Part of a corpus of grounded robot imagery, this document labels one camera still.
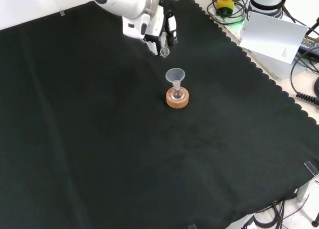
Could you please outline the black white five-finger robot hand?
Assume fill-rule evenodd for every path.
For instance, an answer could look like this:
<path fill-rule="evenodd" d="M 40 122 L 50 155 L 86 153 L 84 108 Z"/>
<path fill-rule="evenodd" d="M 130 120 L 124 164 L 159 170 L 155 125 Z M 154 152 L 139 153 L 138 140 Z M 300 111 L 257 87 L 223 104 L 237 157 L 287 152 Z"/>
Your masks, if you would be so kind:
<path fill-rule="evenodd" d="M 154 17 L 143 13 L 137 19 L 122 17 L 123 34 L 139 39 L 154 56 L 169 55 L 171 47 L 177 45 L 177 24 L 171 5 L 160 0 Z"/>

